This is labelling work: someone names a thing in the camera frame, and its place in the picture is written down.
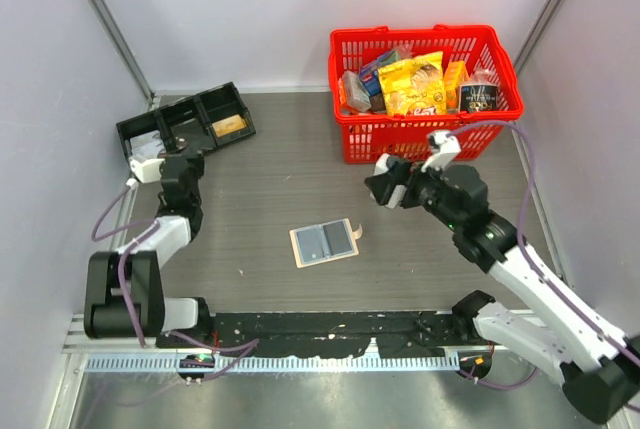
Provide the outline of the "blue snack packet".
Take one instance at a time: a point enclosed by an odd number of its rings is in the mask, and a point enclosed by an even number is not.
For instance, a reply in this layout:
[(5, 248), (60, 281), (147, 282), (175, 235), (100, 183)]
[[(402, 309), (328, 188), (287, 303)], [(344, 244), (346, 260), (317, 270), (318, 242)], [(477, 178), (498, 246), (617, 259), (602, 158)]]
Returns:
[(370, 96), (376, 96), (381, 92), (379, 82), (379, 70), (381, 68), (405, 58), (407, 58), (407, 52), (404, 49), (394, 48), (362, 66), (359, 70), (359, 78), (367, 93)]

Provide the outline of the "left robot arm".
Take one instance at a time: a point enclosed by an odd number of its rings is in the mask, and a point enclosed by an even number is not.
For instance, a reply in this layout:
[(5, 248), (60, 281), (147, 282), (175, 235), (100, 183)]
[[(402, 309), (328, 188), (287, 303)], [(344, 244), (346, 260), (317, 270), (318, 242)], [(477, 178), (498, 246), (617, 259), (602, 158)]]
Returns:
[[(199, 181), (205, 151), (199, 147), (144, 159), (129, 158), (131, 176), (92, 229), (94, 242), (139, 225), (146, 229), (112, 251), (94, 253), (88, 262), (84, 331), (90, 339), (167, 336), (202, 347), (213, 336), (214, 322), (202, 297), (164, 294), (161, 269), (199, 234), (204, 213)], [(115, 205), (141, 184), (158, 182), (155, 217), (130, 222), (103, 234), (100, 226)]]

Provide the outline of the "white cards in tray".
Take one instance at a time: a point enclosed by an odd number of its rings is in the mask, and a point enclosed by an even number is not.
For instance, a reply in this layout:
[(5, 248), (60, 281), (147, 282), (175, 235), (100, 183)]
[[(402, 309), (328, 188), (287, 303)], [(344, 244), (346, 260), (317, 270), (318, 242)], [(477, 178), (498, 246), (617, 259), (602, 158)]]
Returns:
[(131, 156), (140, 160), (156, 159), (165, 150), (159, 131), (134, 136), (130, 145)]

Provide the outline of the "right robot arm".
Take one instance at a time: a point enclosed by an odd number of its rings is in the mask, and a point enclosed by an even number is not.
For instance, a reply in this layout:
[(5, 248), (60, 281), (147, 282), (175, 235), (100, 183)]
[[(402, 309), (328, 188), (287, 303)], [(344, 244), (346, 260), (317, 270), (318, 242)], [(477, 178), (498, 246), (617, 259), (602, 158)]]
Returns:
[(421, 207), (442, 222), (458, 252), (541, 322), (535, 325), (475, 291), (453, 308), (457, 340), (483, 338), (505, 346), (558, 384), (595, 424), (607, 423), (638, 395), (638, 337), (599, 315), (544, 264), (516, 227), (490, 208), (487, 185), (475, 168), (419, 166), (384, 154), (365, 184), (380, 206)]

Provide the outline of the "black round can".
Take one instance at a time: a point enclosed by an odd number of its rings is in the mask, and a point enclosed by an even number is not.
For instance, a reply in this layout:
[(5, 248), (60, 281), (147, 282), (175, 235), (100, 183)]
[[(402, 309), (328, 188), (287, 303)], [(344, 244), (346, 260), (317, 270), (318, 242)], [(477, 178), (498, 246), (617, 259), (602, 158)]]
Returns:
[(498, 108), (498, 86), (488, 82), (467, 82), (459, 87), (459, 111), (476, 113)]

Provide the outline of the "red shopping basket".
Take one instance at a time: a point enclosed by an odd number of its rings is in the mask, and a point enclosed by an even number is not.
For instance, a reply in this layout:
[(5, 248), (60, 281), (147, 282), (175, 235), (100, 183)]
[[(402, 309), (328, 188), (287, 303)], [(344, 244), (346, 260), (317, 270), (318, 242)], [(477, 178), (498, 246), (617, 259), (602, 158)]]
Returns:
[(337, 29), (328, 77), (344, 160), (384, 153), (413, 161), (434, 130), (464, 128), (461, 159), (478, 157), (499, 134), (491, 122), (524, 113), (511, 59), (489, 25)]

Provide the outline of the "black mounting base plate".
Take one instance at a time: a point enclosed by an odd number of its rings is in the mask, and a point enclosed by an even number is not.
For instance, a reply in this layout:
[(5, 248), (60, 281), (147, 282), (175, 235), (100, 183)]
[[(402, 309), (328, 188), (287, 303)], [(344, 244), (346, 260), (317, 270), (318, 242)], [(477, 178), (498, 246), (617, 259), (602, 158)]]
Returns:
[(251, 354), (262, 358), (358, 358), (372, 342), (383, 359), (491, 344), (469, 322), (436, 311), (217, 313), (207, 328), (184, 333), (217, 347), (257, 340)]

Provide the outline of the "orange snack box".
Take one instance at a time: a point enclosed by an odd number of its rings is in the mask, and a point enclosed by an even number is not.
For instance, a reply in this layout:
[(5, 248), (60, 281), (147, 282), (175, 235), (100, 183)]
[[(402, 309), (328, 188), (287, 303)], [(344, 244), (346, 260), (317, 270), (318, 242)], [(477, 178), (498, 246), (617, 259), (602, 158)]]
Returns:
[(463, 60), (451, 61), (444, 72), (443, 84), (446, 96), (446, 108), (449, 113), (459, 109), (459, 89), (469, 79), (466, 63)]

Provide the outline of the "yellow chips bag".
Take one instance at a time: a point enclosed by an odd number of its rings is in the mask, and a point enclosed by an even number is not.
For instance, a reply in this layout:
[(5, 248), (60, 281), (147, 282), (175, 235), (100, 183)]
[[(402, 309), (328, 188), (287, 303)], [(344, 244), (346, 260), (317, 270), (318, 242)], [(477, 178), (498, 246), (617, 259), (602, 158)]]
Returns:
[(389, 116), (446, 115), (443, 55), (436, 51), (403, 59), (379, 70), (379, 82)]

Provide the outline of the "white bottle grey cap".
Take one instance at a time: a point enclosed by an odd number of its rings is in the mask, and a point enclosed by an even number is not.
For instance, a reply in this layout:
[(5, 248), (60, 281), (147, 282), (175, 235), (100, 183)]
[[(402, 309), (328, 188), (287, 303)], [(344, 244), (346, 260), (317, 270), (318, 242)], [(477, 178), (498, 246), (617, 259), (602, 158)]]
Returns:
[[(391, 154), (388, 153), (384, 153), (376, 162), (375, 168), (374, 168), (374, 174), (380, 174), (380, 173), (384, 173), (387, 172), (387, 159)], [(402, 195), (402, 191), (403, 191), (403, 187), (404, 187), (404, 180), (405, 177), (394, 177), (394, 182), (395, 182), (395, 189), (394, 192), (391, 196), (391, 199), (389, 200), (389, 203), (385, 206), (388, 208), (394, 208), (397, 204), (398, 201), (401, 199), (401, 195)]]

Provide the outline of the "gold card in tray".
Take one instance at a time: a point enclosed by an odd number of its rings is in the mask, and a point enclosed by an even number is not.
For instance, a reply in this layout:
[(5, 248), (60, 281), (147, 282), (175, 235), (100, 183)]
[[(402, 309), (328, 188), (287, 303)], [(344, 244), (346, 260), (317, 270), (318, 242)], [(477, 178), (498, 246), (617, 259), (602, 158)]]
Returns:
[(245, 119), (239, 114), (212, 123), (212, 130), (219, 138), (241, 131), (246, 127), (247, 123)]

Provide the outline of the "grey wrapped snack pack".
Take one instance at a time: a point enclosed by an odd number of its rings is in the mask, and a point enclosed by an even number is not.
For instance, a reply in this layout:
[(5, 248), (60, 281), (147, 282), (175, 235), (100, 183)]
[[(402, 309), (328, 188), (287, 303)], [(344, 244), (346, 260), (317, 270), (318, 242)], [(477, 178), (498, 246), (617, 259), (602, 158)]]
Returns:
[(338, 81), (339, 101), (349, 112), (362, 113), (371, 109), (370, 96), (359, 76), (345, 71)]

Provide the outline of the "black three-compartment tray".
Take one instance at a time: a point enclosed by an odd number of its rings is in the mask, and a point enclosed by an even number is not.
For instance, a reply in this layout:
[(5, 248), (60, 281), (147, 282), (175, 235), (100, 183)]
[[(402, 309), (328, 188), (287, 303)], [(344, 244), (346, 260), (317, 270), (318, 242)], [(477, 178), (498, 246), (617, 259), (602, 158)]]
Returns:
[[(212, 130), (212, 123), (235, 114), (245, 119), (247, 127), (217, 137)], [(210, 154), (256, 134), (250, 111), (232, 82), (121, 121), (116, 124), (116, 130), (126, 159), (131, 157), (130, 139), (152, 131), (159, 131), (161, 138), (184, 137), (189, 146), (181, 153), (186, 154)]]

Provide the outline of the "beige card holder wallet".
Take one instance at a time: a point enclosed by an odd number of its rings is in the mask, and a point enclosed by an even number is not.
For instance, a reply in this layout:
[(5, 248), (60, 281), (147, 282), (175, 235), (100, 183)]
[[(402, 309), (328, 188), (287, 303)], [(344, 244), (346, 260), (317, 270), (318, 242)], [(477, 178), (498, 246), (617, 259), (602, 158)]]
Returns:
[(292, 229), (289, 237), (296, 267), (303, 269), (359, 255), (363, 229), (348, 218)]

